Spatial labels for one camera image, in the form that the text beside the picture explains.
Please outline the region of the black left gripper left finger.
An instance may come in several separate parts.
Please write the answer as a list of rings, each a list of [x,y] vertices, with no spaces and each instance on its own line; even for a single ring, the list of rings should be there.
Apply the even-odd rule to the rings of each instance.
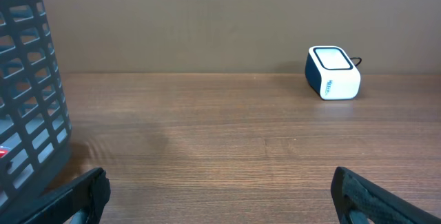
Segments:
[[[99,223],[111,195],[106,171],[96,167],[13,213],[18,224]]]

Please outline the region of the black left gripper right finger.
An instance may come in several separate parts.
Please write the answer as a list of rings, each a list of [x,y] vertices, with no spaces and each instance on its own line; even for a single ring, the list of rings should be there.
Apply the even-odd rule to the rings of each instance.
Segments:
[[[345,167],[337,167],[331,196],[341,224],[440,224],[440,218],[406,202]]]

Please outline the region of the grey plastic basket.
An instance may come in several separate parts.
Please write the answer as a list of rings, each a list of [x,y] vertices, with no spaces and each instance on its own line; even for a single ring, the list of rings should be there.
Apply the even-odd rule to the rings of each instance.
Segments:
[[[72,126],[43,0],[1,0],[1,212],[38,198],[67,164]]]

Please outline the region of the red candy bag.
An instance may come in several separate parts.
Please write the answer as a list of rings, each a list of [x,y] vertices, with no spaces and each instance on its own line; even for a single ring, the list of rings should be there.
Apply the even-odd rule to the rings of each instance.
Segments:
[[[1,146],[0,147],[0,158],[4,157],[10,149],[8,147]]]

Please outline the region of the white barcode scanner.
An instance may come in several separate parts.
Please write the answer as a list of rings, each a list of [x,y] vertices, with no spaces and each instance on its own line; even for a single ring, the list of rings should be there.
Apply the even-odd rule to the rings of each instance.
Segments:
[[[313,46],[308,50],[305,77],[308,84],[327,101],[356,97],[361,75],[347,53],[338,46]]]

